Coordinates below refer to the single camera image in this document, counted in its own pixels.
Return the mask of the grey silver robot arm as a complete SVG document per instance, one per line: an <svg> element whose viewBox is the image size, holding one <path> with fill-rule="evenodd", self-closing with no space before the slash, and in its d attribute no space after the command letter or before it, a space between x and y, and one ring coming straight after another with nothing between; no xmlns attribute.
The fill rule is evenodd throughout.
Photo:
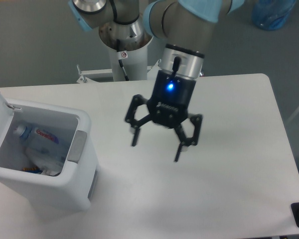
<svg viewBox="0 0 299 239"><path fill-rule="evenodd" d="M140 11L137 0L68 2L84 31L98 29L115 81L144 79L147 46L153 38L166 40L151 97L134 95L125 117L134 136L132 146L149 121L175 131L178 152L198 144L203 116L189 113L188 106L204 53L218 20L242 4L241 0L156 0Z"/></svg>

